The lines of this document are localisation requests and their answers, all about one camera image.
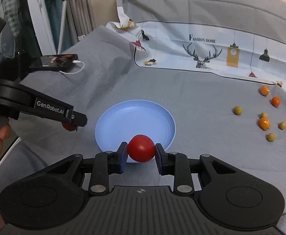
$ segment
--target white window frame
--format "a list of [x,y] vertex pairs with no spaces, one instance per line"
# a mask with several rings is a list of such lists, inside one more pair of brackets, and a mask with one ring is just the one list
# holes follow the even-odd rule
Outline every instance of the white window frame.
[[42,55],[55,55],[56,48],[44,0],[27,1],[34,32]]

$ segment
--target gray bedsheet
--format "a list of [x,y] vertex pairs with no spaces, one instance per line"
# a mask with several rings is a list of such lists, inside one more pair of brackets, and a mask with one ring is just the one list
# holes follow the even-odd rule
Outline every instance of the gray bedsheet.
[[39,156],[20,141],[0,165],[0,193],[10,184],[47,166]]
[[[210,73],[137,67],[134,45],[105,27],[99,27],[67,53],[77,53],[86,63],[75,75],[41,71],[28,75],[22,84],[74,105],[85,113],[88,124],[78,132],[67,132],[61,123],[21,114],[10,121],[23,142],[47,164],[74,153],[85,158],[100,152],[94,138],[95,124],[112,105],[129,99],[146,99],[166,107],[176,122],[176,136],[169,151],[189,158],[209,153],[275,185],[286,202],[286,132],[269,143],[257,125],[257,115],[266,111],[272,122],[286,122],[283,105],[273,108],[257,89],[259,84],[222,78]],[[231,108],[240,105],[244,116]],[[195,187],[200,189],[197,177]],[[161,177],[156,163],[128,164],[123,175],[111,175],[111,185],[173,185],[173,177]],[[286,233],[286,207],[278,227]]]
[[221,26],[286,44],[286,3],[281,0],[116,0],[134,22]]

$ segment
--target small round fruit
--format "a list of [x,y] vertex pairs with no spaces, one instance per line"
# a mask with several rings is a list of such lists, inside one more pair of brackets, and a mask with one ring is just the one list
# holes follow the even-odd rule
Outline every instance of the small round fruit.
[[280,124],[278,124],[279,129],[284,130],[286,128],[286,123],[285,122],[281,122]]
[[69,132],[77,131],[78,126],[62,122],[62,126]]
[[262,117],[259,121],[258,121],[258,125],[260,128],[262,128],[263,130],[268,130],[270,128],[270,121],[268,118],[266,117]]
[[242,114],[243,109],[240,106],[235,106],[234,109],[233,109],[233,112],[234,112],[234,114],[239,116],[239,115]]
[[260,88],[260,93],[263,96],[267,96],[269,94],[269,92],[270,92],[270,90],[269,90],[269,87],[267,87],[267,86],[262,86]]
[[271,132],[267,134],[266,138],[268,141],[274,141],[276,139],[276,135],[273,132]]
[[271,104],[276,108],[279,107],[280,103],[281,103],[281,100],[278,96],[275,96],[274,98],[271,99]]
[[266,112],[261,112],[260,118],[266,118],[266,117],[267,117],[267,113]]
[[148,162],[155,155],[155,145],[149,137],[136,135],[128,144],[128,155],[137,162]]

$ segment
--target blue plate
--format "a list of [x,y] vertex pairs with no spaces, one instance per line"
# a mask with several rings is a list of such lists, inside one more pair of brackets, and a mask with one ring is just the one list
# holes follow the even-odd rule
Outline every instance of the blue plate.
[[[175,120],[161,105],[147,100],[128,100],[106,110],[95,126],[96,143],[102,151],[117,151],[121,142],[138,134],[161,143],[167,150],[175,138]],[[136,163],[128,157],[127,163]]]

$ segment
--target red tomato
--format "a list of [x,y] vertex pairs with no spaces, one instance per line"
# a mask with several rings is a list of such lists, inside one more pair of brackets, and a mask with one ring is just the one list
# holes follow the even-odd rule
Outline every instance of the red tomato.
[[148,162],[155,155],[155,145],[149,137],[136,135],[128,144],[128,155],[137,162]]
[[78,129],[78,126],[69,123],[62,123],[62,126],[69,132],[76,131]]

